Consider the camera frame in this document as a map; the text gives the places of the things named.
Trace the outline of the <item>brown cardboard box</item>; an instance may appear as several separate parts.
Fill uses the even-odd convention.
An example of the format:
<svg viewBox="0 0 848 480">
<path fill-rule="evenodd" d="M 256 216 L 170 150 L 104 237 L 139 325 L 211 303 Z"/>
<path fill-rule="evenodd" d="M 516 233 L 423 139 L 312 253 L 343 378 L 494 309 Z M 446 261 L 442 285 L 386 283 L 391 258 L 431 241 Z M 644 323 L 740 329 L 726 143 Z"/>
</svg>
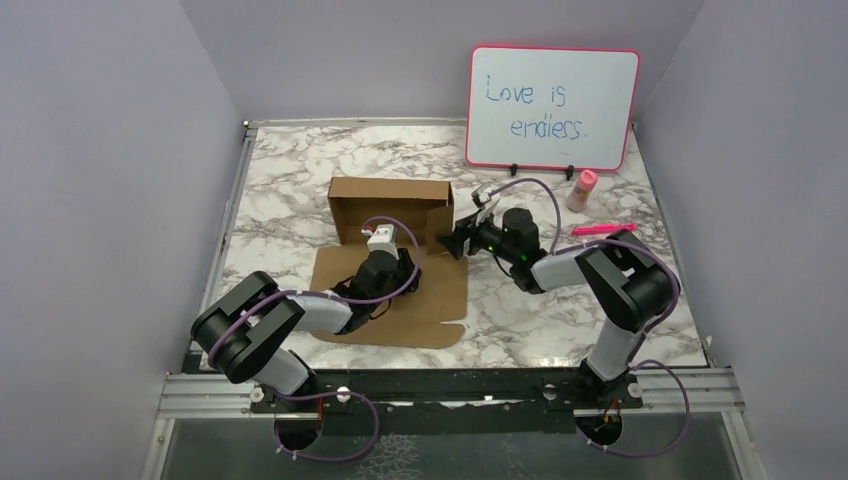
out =
<svg viewBox="0 0 848 480">
<path fill-rule="evenodd" d="M 437 238 L 453 228 L 447 181 L 334 177 L 339 243 L 318 250 L 310 287 L 356 299 L 354 328 L 311 330 L 335 343 L 443 349 L 464 333 L 468 263 Z"/>
</svg>

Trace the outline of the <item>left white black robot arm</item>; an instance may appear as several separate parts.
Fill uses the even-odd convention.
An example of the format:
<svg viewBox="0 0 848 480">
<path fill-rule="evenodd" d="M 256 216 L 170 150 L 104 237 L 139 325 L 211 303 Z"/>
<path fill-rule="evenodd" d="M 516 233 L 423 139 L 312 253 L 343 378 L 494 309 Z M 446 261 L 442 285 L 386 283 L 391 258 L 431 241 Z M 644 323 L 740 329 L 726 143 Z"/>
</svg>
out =
<svg viewBox="0 0 848 480">
<path fill-rule="evenodd" d="M 421 269 L 409 250 L 368 254 L 351 277 L 326 291 L 284 290 L 256 271 L 208 307 L 190 335 L 211 368 L 233 384 L 268 387 L 285 407 L 298 411 L 314 397 L 314 372 L 282 344 L 294 331 L 347 335 L 379 317 L 376 310 L 415 291 Z"/>
</svg>

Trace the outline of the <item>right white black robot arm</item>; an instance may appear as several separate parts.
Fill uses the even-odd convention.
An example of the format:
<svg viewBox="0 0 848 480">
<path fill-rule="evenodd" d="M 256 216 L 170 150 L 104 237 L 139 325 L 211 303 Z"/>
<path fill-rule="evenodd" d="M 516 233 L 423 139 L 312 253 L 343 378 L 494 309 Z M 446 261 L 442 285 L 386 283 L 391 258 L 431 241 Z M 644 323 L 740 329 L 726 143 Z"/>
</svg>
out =
<svg viewBox="0 0 848 480">
<path fill-rule="evenodd" d="M 456 221 L 437 240 L 455 259 L 484 250 L 508 263 L 509 276 L 525 293 L 590 287 L 606 319 L 578 367 L 573 389 L 592 407 L 616 395 L 645 336 L 674 310 L 680 295 L 676 275 L 628 229 L 549 253 L 540 246 L 530 211 L 511 208 L 500 224 L 478 211 Z"/>
</svg>

